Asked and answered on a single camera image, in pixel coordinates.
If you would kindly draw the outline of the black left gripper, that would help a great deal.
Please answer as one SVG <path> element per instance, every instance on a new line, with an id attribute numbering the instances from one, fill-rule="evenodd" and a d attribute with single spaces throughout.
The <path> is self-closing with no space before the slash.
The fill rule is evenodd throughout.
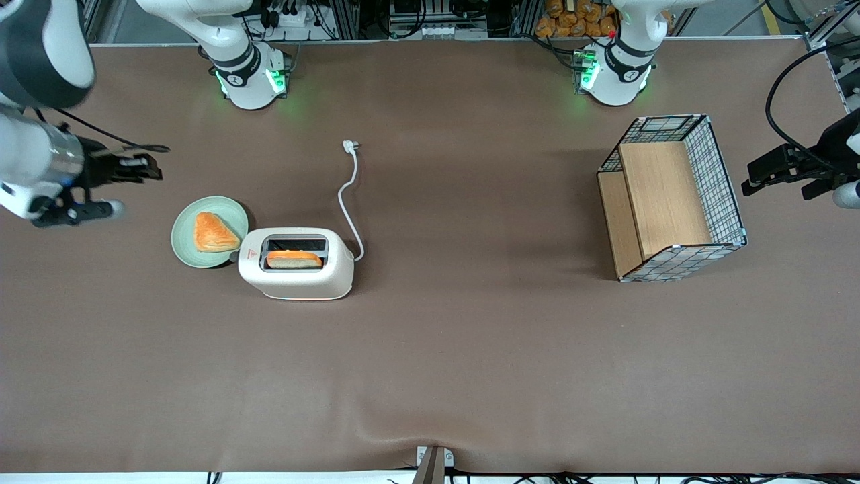
<path id="1" fill-rule="evenodd" d="M 813 147 L 805 147 L 790 135 L 782 138 L 793 146 L 777 146 L 747 165 L 748 179 L 741 184 L 749 197 L 775 184 L 790 184 L 814 179 L 801 188 L 804 201 L 825 195 L 839 186 L 839 177 L 858 180 L 859 111 L 833 122 L 821 132 Z"/>

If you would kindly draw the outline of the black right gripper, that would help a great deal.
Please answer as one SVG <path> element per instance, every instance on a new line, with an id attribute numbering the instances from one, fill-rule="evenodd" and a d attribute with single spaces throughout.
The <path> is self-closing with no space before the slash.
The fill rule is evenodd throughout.
<path id="1" fill-rule="evenodd" d="M 94 153 L 104 150 L 105 146 L 101 142 L 88 138 L 82 138 L 82 148 L 84 154 L 83 188 L 95 189 L 106 184 L 163 180 L 163 172 L 159 169 L 157 160 L 148 153 L 136 153 L 133 156 L 107 154 L 94 157 Z"/>

